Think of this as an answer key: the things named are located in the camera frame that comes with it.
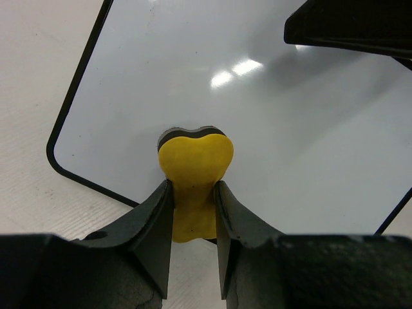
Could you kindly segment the yellow bone-shaped eraser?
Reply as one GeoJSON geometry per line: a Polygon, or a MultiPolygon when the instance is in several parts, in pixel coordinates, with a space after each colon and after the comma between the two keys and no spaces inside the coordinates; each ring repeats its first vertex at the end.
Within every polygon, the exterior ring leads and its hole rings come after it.
{"type": "Polygon", "coordinates": [[[157,151],[158,164],[173,186],[172,240],[214,239],[214,186],[234,156],[231,140],[214,126],[173,127],[159,137],[157,151]]]}

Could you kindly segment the small black-framed whiteboard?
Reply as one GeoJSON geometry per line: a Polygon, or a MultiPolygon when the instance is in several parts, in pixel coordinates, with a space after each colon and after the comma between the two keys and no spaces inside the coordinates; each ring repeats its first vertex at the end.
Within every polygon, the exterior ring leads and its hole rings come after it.
{"type": "Polygon", "coordinates": [[[172,127],[234,144],[235,197],[291,234],[386,231],[411,199],[411,70],[289,45],[300,1],[105,1],[51,133],[61,175],[130,206],[172,127]]]}

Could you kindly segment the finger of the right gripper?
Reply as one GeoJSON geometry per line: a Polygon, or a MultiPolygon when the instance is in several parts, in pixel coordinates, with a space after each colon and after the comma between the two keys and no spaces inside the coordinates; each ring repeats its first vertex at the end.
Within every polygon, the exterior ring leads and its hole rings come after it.
{"type": "Polygon", "coordinates": [[[411,1],[306,1],[286,20],[284,41],[385,55],[411,69],[411,1]]]}

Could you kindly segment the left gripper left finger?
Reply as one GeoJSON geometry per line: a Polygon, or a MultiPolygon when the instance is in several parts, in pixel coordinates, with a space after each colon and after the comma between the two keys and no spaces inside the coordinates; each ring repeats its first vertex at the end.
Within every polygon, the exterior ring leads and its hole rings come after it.
{"type": "Polygon", "coordinates": [[[119,219],[68,241],[1,236],[2,308],[161,308],[171,257],[171,184],[119,219]]]}

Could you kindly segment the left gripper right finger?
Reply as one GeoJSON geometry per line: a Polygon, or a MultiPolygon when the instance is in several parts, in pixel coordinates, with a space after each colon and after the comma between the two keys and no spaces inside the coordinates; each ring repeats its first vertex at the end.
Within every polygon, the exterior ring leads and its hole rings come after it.
{"type": "Polygon", "coordinates": [[[228,308],[410,308],[411,240],[286,235],[214,188],[221,297],[228,308]]]}

